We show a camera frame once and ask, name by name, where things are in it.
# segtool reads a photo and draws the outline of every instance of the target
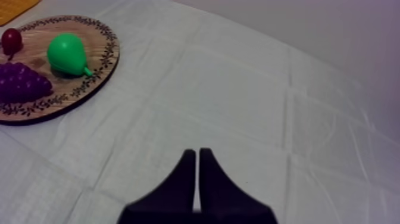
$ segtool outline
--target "round wooden tray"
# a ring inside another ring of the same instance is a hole
[[[59,15],[28,23],[18,30],[22,34],[23,49],[15,54],[12,63],[21,62],[46,76],[53,84],[54,93],[35,102],[24,104],[0,103],[0,123],[25,125],[48,120],[80,105],[112,75],[120,55],[119,42],[113,31],[93,18],[78,15]],[[67,77],[50,68],[47,48],[60,33],[74,33],[83,42],[89,69],[93,76]],[[8,57],[2,53],[0,64]]]

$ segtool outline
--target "plastic fruit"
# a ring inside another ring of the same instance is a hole
[[[22,49],[21,33],[13,28],[6,30],[1,36],[1,45],[5,55],[14,55]]]
[[[51,95],[52,88],[46,77],[22,63],[0,64],[0,102],[34,101]]]
[[[82,41],[72,33],[58,35],[50,43],[47,57],[54,70],[80,76],[91,76]]]

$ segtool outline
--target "white tablecloth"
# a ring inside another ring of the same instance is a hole
[[[43,0],[0,32],[60,14],[108,24],[120,62],[79,108],[0,126],[1,224],[115,223],[201,147],[280,223],[400,223],[400,147],[339,70],[162,0]]]

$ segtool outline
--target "green pear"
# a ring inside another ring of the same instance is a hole
[[[63,33],[55,37],[47,49],[47,58],[54,70],[80,76],[91,76],[85,48],[78,36]]]

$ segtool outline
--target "red apple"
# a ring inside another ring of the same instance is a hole
[[[1,36],[1,45],[5,55],[13,55],[22,49],[21,33],[13,28],[6,30]]]

